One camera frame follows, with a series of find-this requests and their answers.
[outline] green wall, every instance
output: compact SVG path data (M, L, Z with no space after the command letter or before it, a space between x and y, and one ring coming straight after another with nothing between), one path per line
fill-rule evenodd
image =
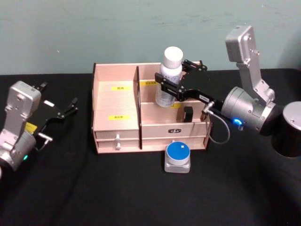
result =
M211 70L255 29L262 68L300 67L301 0L0 0L0 74L91 73L93 63L159 62L176 45Z

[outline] bottle cap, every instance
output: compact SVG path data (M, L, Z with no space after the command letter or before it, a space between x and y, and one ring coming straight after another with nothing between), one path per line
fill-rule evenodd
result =
M184 165L190 158L190 149L183 142L172 142L166 148L167 160L176 166Z
M164 51L163 65L169 69L176 69L182 64L183 52L180 48L170 46Z

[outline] wooden box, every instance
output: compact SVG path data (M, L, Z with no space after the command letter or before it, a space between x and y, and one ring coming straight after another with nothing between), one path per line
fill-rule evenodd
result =
M176 101L169 108L156 104L159 65L94 65L92 131L98 153L163 151L173 140L190 149L206 148L203 103ZM185 106L193 107L192 122L183 122Z

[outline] drawer knob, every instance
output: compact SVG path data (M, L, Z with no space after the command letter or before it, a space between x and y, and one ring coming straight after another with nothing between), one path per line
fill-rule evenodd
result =
M121 144L120 144L120 143L117 143L115 149L116 149L116 150L120 150L120 149L121 149Z
M118 141L118 142L120 141L120 135L119 134L116 135L115 141Z

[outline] cable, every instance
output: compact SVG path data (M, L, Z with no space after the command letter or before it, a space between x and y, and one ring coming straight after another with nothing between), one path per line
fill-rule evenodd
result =
M48 142L49 142L49 140L45 140L43 146L40 149L38 149L37 147L35 147L35 150L38 151L38 152L42 151L42 149L48 144Z
M223 142L218 142L218 141L214 140L214 139L211 137L211 135L210 135L210 133L209 133L209 131L208 131L209 127L207 127L207 124L208 124L207 116L208 116L208 114L207 114L207 116L206 116L206 131L207 131L207 135L209 136L210 140L211 140L213 143L216 143L216 144L218 144L218 145L223 145L223 144L227 143L227 142L230 140L230 129L229 129L229 126L227 125L227 123L225 122L225 120L222 119L220 116L218 116L218 115L216 115L216 114L214 114L214 113L211 114L211 115L214 116L215 118L219 119L220 121L222 121L222 123L226 126L227 133L228 133L228 137L227 137L227 139L226 139L225 141L223 141Z
M210 140L211 140L213 143L216 143L216 144L218 144L218 145L223 145L223 144L227 143L227 142L230 140L230 129L229 129L229 126L227 125L227 123L225 122L224 119L222 119L220 116L214 114L214 112L212 112L212 111L210 110L210 108L211 108L213 105L214 105L214 101L210 101L210 102L204 107L204 109L203 109L203 111L202 111L203 113L206 114L206 131L207 131L207 135L209 136ZM214 139L211 137L211 135L210 135L210 133L209 133L209 131L208 131L209 127L207 127L207 124L208 124L207 116L209 116L209 115L212 115L212 116L214 116L215 118L221 120L222 123L226 126L227 133L228 133L228 137L227 137L227 139L226 139L225 141L223 141L223 142L218 142L218 141L214 140Z

